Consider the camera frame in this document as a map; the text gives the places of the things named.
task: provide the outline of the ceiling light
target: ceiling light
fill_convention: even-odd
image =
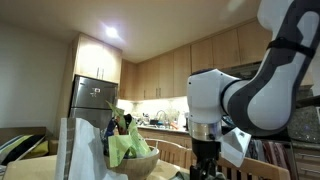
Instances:
[[[106,33],[111,38],[118,38],[119,37],[118,32],[115,28],[108,28],[107,27]]]

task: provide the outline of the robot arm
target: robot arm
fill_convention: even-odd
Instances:
[[[267,136],[283,130],[295,109],[296,93],[320,41],[320,3],[262,0],[258,19],[273,36],[253,79],[241,80],[217,69],[188,79],[189,133],[199,164],[217,158],[218,147],[214,152],[199,147],[215,144],[223,115],[242,131]]]

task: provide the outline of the chair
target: chair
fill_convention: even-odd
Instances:
[[[196,156],[191,149],[188,149],[186,153],[187,168],[189,169],[191,164],[195,163]],[[258,180],[261,178],[272,180],[290,179],[290,173],[287,169],[250,158],[244,158],[242,165],[236,167],[220,155],[217,161],[217,168],[218,172],[222,172],[227,179],[231,180]]]
[[[160,139],[145,139],[149,146],[157,147],[160,151],[160,160],[185,167],[186,148],[169,141]]]

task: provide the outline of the table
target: table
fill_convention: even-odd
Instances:
[[[3,180],[52,180],[55,175],[56,159],[55,155],[11,162],[7,166]],[[156,168],[147,180],[167,180],[178,171],[189,173],[187,169],[158,160]]]

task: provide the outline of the refrigerator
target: refrigerator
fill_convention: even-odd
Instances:
[[[118,84],[75,75],[69,117],[82,118],[105,129],[112,118],[106,101],[117,104]]]

